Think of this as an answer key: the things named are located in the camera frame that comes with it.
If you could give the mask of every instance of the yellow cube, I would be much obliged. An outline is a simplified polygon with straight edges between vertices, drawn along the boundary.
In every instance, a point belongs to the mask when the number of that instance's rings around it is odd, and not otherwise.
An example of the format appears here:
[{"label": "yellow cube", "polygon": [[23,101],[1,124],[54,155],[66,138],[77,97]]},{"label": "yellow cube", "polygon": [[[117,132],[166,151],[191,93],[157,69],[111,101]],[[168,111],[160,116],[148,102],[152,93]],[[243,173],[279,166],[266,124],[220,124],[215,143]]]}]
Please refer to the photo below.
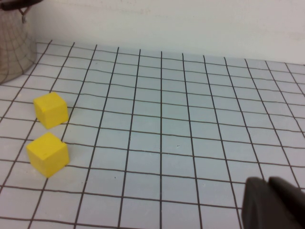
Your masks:
[{"label": "yellow cube", "polygon": [[69,163],[67,145],[52,133],[46,133],[27,145],[30,163],[45,177],[51,177]]},{"label": "yellow cube", "polygon": [[66,102],[55,92],[34,99],[34,107],[37,119],[47,129],[69,119]]}]

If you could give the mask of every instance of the white grid mat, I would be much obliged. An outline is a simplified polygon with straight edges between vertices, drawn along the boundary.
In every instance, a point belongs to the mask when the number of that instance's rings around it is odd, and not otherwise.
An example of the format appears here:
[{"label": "white grid mat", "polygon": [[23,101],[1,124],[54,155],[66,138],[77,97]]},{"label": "white grid mat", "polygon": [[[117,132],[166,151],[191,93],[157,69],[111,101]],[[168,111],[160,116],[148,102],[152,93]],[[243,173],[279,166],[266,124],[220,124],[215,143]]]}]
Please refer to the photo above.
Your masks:
[{"label": "white grid mat", "polygon": [[[41,41],[0,85],[0,225],[10,229],[241,228],[247,177],[305,190],[305,66]],[[49,179],[28,142],[32,100],[57,92],[51,132],[71,162]]]}]

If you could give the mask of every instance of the black grid line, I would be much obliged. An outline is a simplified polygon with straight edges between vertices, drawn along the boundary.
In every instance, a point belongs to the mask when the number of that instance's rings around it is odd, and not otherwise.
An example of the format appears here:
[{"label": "black grid line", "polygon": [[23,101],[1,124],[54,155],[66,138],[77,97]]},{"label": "black grid line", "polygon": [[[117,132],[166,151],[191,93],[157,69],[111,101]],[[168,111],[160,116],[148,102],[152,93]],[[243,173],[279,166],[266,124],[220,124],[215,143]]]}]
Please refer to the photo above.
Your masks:
[{"label": "black grid line", "polygon": [[237,94],[236,94],[236,91],[235,91],[235,88],[234,88],[233,81],[232,81],[231,76],[230,76],[230,72],[229,72],[229,69],[228,69],[228,66],[227,66],[227,60],[226,60],[226,58],[224,58],[224,62],[225,62],[225,64],[226,64],[226,68],[227,68],[227,71],[228,71],[228,74],[229,74],[229,78],[230,78],[230,81],[231,81],[231,85],[232,85],[232,88],[233,88],[233,91],[234,91],[234,94],[235,94],[235,97],[236,97],[236,101],[237,101],[237,104],[238,104],[240,113],[241,113],[241,115],[242,115],[242,117],[243,117],[244,126],[246,127],[246,130],[247,130],[247,133],[248,133],[248,136],[249,136],[249,140],[250,140],[250,143],[251,143],[251,145],[252,145],[252,149],[253,149],[253,152],[254,152],[254,155],[255,155],[255,158],[256,158],[256,161],[257,161],[259,170],[260,170],[260,172],[261,172],[262,178],[264,179],[264,175],[263,175],[263,172],[262,172],[262,168],[261,168],[261,165],[260,165],[260,163],[259,163],[259,160],[258,160],[256,151],[255,151],[255,148],[254,148],[254,145],[253,145],[253,142],[252,142],[252,138],[251,138],[250,132],[249,132],[249,130],[248,130],[247,123],[246,123],[246,120],[245,120],[245,118],[244,118],[244,114],[243,114],[242,108],[241,108],[241,106],[240,106],[240,103],[239,103],[239,100],[238,100],[238,97],[237,97]]},{"label": "black grid line", "polygon": [[160,63],[160,213],[159,213],[159,228],[162,229],[162,57]]},{"label": "black grid line", "polygon": [[[252,78],[252,81],[253,81],[253,83],[254,83],[256,89],[257,89],[257,86],[256,86],[255,81],[254,81],[253,78]],[[277,133],[277,131],[276,131],[276,129],[275,129],[275,126],[274,126],[274,124],[273,124],[273,122],[272,122],[272,119],[271,119],[271,117],[270,117],[270,114],[268,113],[268,110],[267,110],[267,108],[266,108],[266,106],[265,106],[265,104],[264,104],[264,102],[263,102],[263,100],[262,100],[261,94],[259,93],[258,89],[257,89],[257,93],[258,93],[258,95],[259,95],[259,97],[260,97],[260,99],[261,99],[261,101],[262,101],[262,104],[263,104],[263,106],[264,106],[264,108],[265,108],[265,110],[266,110],[266,112],[267,112],[267,115],[268,115],[268,117],[269,117],[269,120],[270,120],[270,122],[271,122],[271,125],[272,125],[272,127],[273,127],[273,129],[274,129],[274,132],[275,132],[275,134],[276,134],[276,136],[277,136],[277,139],[278,139],[278,141],[279,141],[279,143],[280,143],[280,145],[281,145],[282,151],[283,151],[283,153],[284,153],[284,155],[285,155],[285,157],[286,157],[286,160],[287,160],[287,162],[288,162],[288,164],[289,164],[289,166],[290,166],[290,170],[291,170],[291,172],[292,172],[292,174],[293,174],[293,176],[294,176],[295,182],[296,182],[298,188],[300,188],[299,182],[297,181],[297,179],[296,179],[296,177],[295,177],[295,173],[294,173],[294,171],[293,171],[293,169],[292,169],[292,167],[291,167],[291,165],[290,165],[289,159],[288,159],[287,154],[286,154],[286,152],[285,152],[285,149],[284,149],[284,147],[283,147],[283,145],[282,145],[281,139],[280,139],[280,137],[279,137],[279,135],[278,135],[278,133]]]},{"label": "black grid line", "polygon": [[189,100],[188,100],[186,78],[185,78],[185,71],[184,71],[184,54],[183,53],[182,53],[182,64],[183,64],[183,74],[184,74],[184,85],[185,85],[185,96],[186,96],[186,104],[187,104],[188,122],[189,122],[189,127],[190,127],[190,137],[191,137],[191,147],[192,147],[192,155],[193,155],[193,168],[194,168],[194,176],[195,176],[195,184],[196,184],[198,213],[199,213],[200,228],[202,229],[203,226],[202,226],[202,217],[201,217],[201,209],[200,209],[199,190],[198,190],[198,182],[197,182],[197,170],[196,170],[196,164],[195,164],[195,155],[194,155],[194,146],[193,146],[193,135],[192,135],[192,125],[191,125]]},{"label": "black grid line", "polygon": [[131,117],[131,122],[130,122],[130,129],[129,129],[129,137],[128,137],[128,145],[127,145],[126,164],[125,164],[125,171],[124,171],[124,180],[123,180],[122,198],[121,198],[121,204],[120,204],[118,228],[121,227],[122,208],[123,208],[123,200],[124,200],[124,192],[125,192],[125,184],[126,184],[126,176],[127,176],[126,171],[127,171],[127,166],[128,166],[128,157],[129,157],[130,142],[131,142],[131,135],[132,135],[132,122],[133,122],[135,97],[136,97],[136,93],[137,93],[137,83],[138,83],[138,73],[139,73],[140,57],[141,57],[141,49],[139,51],[137,78],[135,80],[135,86],[134,86],[134,95],[133,95],[133,104],[132,104],[132,117]]},{"label": "black grid line", "polygon": [[210,85],[209,85],[209,89],[210,89],[211,98],[212,98],[212,103],[213,103],[213,107],[214,107],[215,118],[216,118],[216,121],[217,121],[217,127],[218,127],[219,137],[220,137],[221,145],[222,145],[223,152],[224,152],[224,159],[225,159],[225,164],[226,164],[226,167],[227,167],[227,172],[228,172],[228,176],[229,176],[229,180],[230,180],[230,185],[231,185],[231,189],[232,189],[232,194],[233,194],[233,198],[234,198],[234,203],[235,203],[236,213],[237,213],[237,217],[238,217],[239,227],[240,227],[240,229],[242,229],[242,223],[241,223],[240,216],[239,216],[239,212],[238,212],[237,201],[236,201],[236,196],[235,196],[235,192],[234,192],[234,188],[233,188],[233,184],[232,184],[231,173],[230,173],[230,169],[229,169],[227,157],[226,157],[226,154],[225,154],[224,142],[223,142],[223,138],[222,138],[221,131],[220,131],[220,125],[219,125],[219,123],[218,123],[217,112],[216,112],[216,109],[215,109],[215,103],[214,103],[214,99],[213,99],[213,93],[212,93],[212,89],[211,89],[211,86],[210,86]]},{"label": "black grid line", "polygon": [[[117,58],[118,58],[118,52],[119,52],[119,48],[117,49],[115,60],[117,60]],[[112,70],[111,78],[110,78],[110,81],[109,81],[109,87],[108,87],[108,90],[107,90],[107,95],[106,95],[106,99],[105,99],[105,102],[104,102],[103,109],[105,109],[106,104],[107,104],[107,99],[108,99],[108,95],[109,95],[109,91],[110,91],[110,86],[111,86],[111,81],[112,81],[112,77],[113,77],[114,68],[115,68],[115,63],[113,65],[113,70]],[[76,213],[76,217],[75,217],[74,229],[76,229],[76,224],[77,224],[77,221],[78,221],[78,217],[80,215],[81,204],[82,204],[83,196],[85,194],[85,189],[86,189],[87,181],[88,181],[89,174],[90,174],[90,169],[91,169],[91,165],[92,165],[92,161],[93,161],[93,157],[94,157],[94,152],[95,152],[95,149],[97,147],[96,144],[97,144],[97,141],[98,141],[98,138],[99,138],[99,133],[100,133],[100,129],[101,129],[100,127],[102,125],[103,116],[104,116],[104,112],[101,115],[99,129],[98,129],[98,132],[97,132],[97,135],[96,135],[96,138],[95,138],[95,142],[94,142],[94,146],[93,146],[93,151],[92,151],[92,155],[91,155],[91,159],[90,159],[90,163],[89,163],[89,168],[88,168],[86,180],[85,180],[84,187],[83,187],[83,190],[82,190],[82,193],[81,193],[81,199],[80,199],[80,203],[78,205],[78,209],[77,209],[77,213]]]},{"label": "black grid line", "polygon": [[[28,76],[28,78],[26,79],[26,81],[24,82],[24,84],[23,84],[22,86],[24,86],[24,85],[26,84],[26,82],[27,82],[27,80],[29,79],[30,76],[31,76],[31,75]],[[17,98],[17,96],[18,96],[18,94],[20,93],[21,90],[22,90],[22,87],[20,88],[20,90],[18,91],[18,93],[16,94],[16,96],[14,97],[14,99],[12,100],[11,104],[9,105],[8,109],[6,110],[6,112],[4,113],[3,117],[8,113],[9,109],[11,108],[12,104],[14,103],[15,99]],[[31,133],[31,131],[32,131],[33,127],[34,127],[34,125],[35,125],[35,121],[33,122],[32,126],[31,126],[31,128],[30,128],[30,131],[28,132],[28,134],[27,134],[25,140],[23,141],[23,144],[22,144],[22,146],[21,146],[21,148],[20,148],[20,150],[19,150],[19,152],[18,152],[18,154],[17,154],[17,156],[16,156],[14,162],[12,163],[12,165],[11,165],[11,167],[10,167],[10,170],[9,170],[7,176],[5,177],[5,180],[4,180],[4,182],[3,182],[3,185],[6,184],[8,178],[9,178],[9,176],[10,176],[12,170],[13,170],[13,167],[14,167],[14,165],[15,165],[15,163],[16,163],[16,161],[17,161],[17,159],[18,159],[18,157],[19,157],[19,155],[20,155],[20,153],[21,153],[21,151],[22,151],[23,146],[24,146],[24,144],[26,143],[28,137],[30,136],[30,133]]]},{"label": "black grid line", "polygon": [[[67,55],[67,57],[66,57],[66,59],[65,59],[65,62],[63,63],[63,65],[62,65],[62,67],[61,67],[61,70],[60,70],[60,72],[58,73],[58,75],[57,75],[57,77],[56,77],[56,80],[54,81],[54,83],[53,83],[51,89],[49,90],[49,93],[51,93],[51,91],[52,91],[52,89],[53,89],[53,87],[54,87],[54,85],[55,85],[55,83],[56,83],[56,81],[57,81],[57,79],[58,79],[58,77],[59,77],[61,71],[62,71],[62,68],[64,67],[65,63],[67,62],[67,59],[68,59],[68,57],[69,57],[69,55],[70,55],[70,53],[71,53],[71,50],[72,50],[74,44],[75,44],[75,43],[73,43],[73,45],[71,46],[71,48],[70,48],[70,50],[69,50],[69,53],[68,53],[68,55]],[[38,199],[38,201],[37,201],[37,204],[36,204],[35,210],[34,210],[34,212],[33,212],[31,221],[30,221],[30,223],[29,223],[28,229],[31,228],[31,225],[32,225],[32,223],[33,223],[34,217],[35,217],[36,212],[37,212],[37,210],[38,210],[38,206],[39,206],[39,204],[40,204],[40,201],[41,201],[41,198],[42,198],[44,189],[45,189],[46,186],[47,186],[48,180],[49,180],[49,179],[47,178],[47,179],[45,180],[45,182],[44,182],[42,191],[41,191],[41,193],[40,193],[40,195],[39,195],[39,199]]]}]

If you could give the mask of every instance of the white wall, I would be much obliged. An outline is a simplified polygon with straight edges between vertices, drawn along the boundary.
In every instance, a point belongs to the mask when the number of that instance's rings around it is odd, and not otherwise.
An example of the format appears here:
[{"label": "white wall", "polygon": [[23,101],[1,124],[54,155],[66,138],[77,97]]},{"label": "white wall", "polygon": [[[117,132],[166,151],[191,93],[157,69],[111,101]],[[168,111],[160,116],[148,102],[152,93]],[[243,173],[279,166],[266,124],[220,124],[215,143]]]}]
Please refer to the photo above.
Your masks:
[{"label": "white wall", "polygon": [[305,63],[304,0],[44,0],[37,36]]}]

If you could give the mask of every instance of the black object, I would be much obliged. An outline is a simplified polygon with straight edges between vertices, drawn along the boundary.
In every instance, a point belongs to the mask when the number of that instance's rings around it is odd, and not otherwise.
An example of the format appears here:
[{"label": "black object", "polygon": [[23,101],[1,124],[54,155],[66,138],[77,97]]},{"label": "black object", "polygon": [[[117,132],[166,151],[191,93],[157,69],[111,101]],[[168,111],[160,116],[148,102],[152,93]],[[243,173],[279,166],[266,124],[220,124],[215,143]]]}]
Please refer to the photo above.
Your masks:
[{"label": "black object", "polygon": [[244,229],[305,229],[305,193],[279,177],[246,181]]},{"label": "black object", "polygon": [[4,11],[18,10],[21,8],[30,7],[41,1],[42,0],[5,0],[5,2],[1,2],[0,0],[0,9]]}]

